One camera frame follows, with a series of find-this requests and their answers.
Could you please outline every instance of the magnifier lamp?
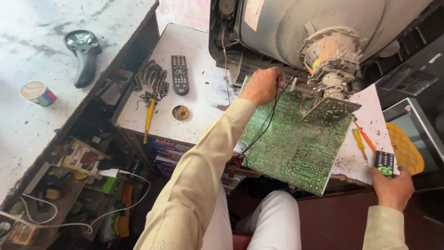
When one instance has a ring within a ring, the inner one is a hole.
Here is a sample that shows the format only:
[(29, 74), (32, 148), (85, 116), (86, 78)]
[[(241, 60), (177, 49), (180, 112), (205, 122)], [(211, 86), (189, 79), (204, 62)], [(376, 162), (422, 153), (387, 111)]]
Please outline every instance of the magnifier lamp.
[(95, 75), (95, 60), (102, 53), (97, 37), (88, 30), (69, 32), (64, 40), (66, 47), (79, 60), (74, 86), (78, 89), (88, 86)]

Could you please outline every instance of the green circuit board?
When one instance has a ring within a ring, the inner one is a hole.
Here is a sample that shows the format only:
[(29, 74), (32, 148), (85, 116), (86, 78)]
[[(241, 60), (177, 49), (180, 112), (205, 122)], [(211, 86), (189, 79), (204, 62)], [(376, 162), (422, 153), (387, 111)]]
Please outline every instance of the green circuit board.
[[(281, 95), (270, 127), (246, 152), (248, 167), (321, 196), (353, 115), (335, 126), (313, 125), (302, 121), (300, 103), (298, 96)], [(313, 105), (314, 100), (306, 98), (302, 108), (310, 110)], [(274, 100), (256, 110), (240, 137), (242, 142), (252, 142), (273, 106)]]

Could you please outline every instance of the hand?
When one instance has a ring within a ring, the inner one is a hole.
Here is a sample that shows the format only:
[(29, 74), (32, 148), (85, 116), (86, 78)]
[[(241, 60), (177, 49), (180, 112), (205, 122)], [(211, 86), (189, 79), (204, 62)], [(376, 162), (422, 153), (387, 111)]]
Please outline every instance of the hand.
[(282, 79), (282, 72), (279, 67), (257, 70), (245, 84), (239, 98), (252, 101), (256, 107), (271, 102), (276, 97), (276, 92), (279, 91), (276, 89), (278, 77)]
[(401, 173), (394, 179), (388, 179), (374, 167), (370, 169), (370, 174), (378, 196), (378, 205), (390, 207), (403, 213), (408, 200), (415, 192), (415, 188), (413, 187), (410, 171), (401, 166), (398, 169)]

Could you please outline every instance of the white workbench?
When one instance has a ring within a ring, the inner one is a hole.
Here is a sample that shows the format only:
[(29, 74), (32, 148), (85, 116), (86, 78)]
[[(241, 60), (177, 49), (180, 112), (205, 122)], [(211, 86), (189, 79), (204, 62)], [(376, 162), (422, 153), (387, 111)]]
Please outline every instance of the white workbench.
[[(0, 203), (73, 115), (99, 76), (158, 0), (3, 0), (0, 15)], [(88, 87), (73, 85), (77, 58), (63, 43), (77, 29), (92, 31), (103, 52)], [(56, 95), (49, 107), (19, 96), (39, 80)]]
[[(155, 107), (156, 113), (153, 115), (148, 133), (196, 144), (205, 128), (228, 107), (225, 70), (215, 66), (215, 61), (208, 52), (208, 33), (177, 24), (167, 25), (150, 57), (163, 69), (168, 70), (166, 81), (170, 83), (172, 82), (171, 55), (186, 57), (190, 90), (188, 94), (179, 96), (173, 92), (170, 85), (168, 96)], [(142, 93), (131, 94), (115, 125), (139, 133), (144, 132), (147, 109), (142, 102), (139, 102), (139, 108), (136, 110), (136, 102), (140, 100), (139, 96)], [(237, 97), (236, 89), (229, 87), (229, 93), (231, 101)], [(375, 86), (371, 85), (354, 95), (352, 101), (362, 104), (355, 115), (359, 119), (358, 124), (372, 139), (376, 148), (393, 153)], [(178, 121), (173, 118), (172, 110), (177, 105), (184, 105), (190, 110), (188, 119)], [(367, 168), (373, 161), (371, 157), (373, 153), (366, 142), (364, 144), (369, 157), (368, 163), (358, 149), (350, 130), (338, 154), (332, 174), (345, 175), (371, 184)]]

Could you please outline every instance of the colorful paper cup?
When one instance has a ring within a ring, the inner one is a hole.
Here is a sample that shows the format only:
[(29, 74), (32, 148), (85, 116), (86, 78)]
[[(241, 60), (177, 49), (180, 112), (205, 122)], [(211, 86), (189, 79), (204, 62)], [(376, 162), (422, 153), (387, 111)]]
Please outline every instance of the colorful paper cup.
[(35, 102), (42, 107), (48, 107), (56, 100), (56, 96), (42, 81), (28, 82), (20, 89), (19, 94), (24, 99)]

